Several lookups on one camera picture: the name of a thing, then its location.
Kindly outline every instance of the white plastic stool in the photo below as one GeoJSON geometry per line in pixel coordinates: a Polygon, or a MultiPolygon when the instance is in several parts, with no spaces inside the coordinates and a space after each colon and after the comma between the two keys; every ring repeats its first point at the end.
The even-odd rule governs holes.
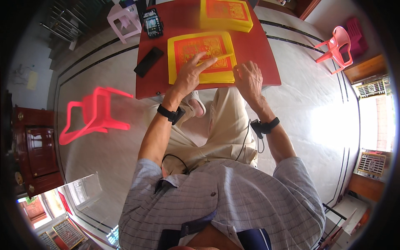
{"type": "Polygon", "coordinates": [[[107,16],[107,20],[123,44],[126,44],[126,41],[125,41],[126,38],[134,36],[134,35],[142,32],[142,26],[140,25],[138,10],[137,10],[135,4],[128,6],[125,9],[123,9],[119,4],[115,4],[111,8],[110,13],[107,16]],[[118,30],[117,26],[115,26],[115,23],[114,23],[114,21],[117,19],[119,19],[121,22],[120,30],[122,30],[122,28],[127,28],[130,25],[129,21],[131,21],[133,23],[133,25],[136,26],[137,30],[132,31],[128,34],[122,35],[120,30],[118,30]]]}

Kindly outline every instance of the man's right hand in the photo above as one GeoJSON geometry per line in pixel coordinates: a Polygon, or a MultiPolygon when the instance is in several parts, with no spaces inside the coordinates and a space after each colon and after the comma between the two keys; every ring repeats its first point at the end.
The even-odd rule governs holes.
{"type": "Polygon", "coordinates": [[[262,75],[257,64],[252,61],[238,64],[233,68],[233,75],[236,87],[250,107],[259,105],[263,99],[261,95],[262,75]]]}

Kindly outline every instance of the wrist strap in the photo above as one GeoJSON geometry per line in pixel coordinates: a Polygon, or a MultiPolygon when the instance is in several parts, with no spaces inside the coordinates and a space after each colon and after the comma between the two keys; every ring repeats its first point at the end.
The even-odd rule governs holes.
{"type": "Polygon", "coordinates": [[[250,123],[252,129],[256,133],[257,137],[262,139],[262,134],[270,134],[271,130],[279,124],[279,119],[275,117],[270,123],[263,123],[256,119],[250,123]]]}
{"type": "Polygon", "coordinates": [[[175,125],[179,119],[186,113],[185,110],[178,107],[176,111],[169,111],[164,108],[161,104],[158,106],[157,112],[168,118],[169,122],[172,122],[172,125],[175,125]]]}

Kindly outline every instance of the stack of joss paper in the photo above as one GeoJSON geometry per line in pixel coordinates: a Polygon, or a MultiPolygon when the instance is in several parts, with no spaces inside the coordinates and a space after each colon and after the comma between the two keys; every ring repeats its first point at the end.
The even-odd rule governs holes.
{"type": "Polygon", "coordinates": [[[247,3],[238,0],[201,0],[200,28],[250,32],[253,22],[247,3]]]}
{"type": "Polygon", "coordinates": [[[199,62],[221,58],[199,76],[200,83],[234,83],[235,53],[228,32],[204,32],[175,36],[168,39],[169,84],[174,84],[182,65],[195,54],[206,52],[199,62]]]}

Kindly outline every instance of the plaid shirt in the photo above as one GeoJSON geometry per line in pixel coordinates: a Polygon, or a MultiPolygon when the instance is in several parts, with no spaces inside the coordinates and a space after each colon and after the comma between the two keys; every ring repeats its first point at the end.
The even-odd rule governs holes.
{"type": "Polygon", "coordinates": [[[254,230],[264,232],[263,249],[310,249],[325,213],[298,157],[281,161],[273,176],[221,159],[163,178],[157,164],[138,160],[119,222],[123,249],[168,249],[208,223],[244,250],[242,235],[254,230]]]}

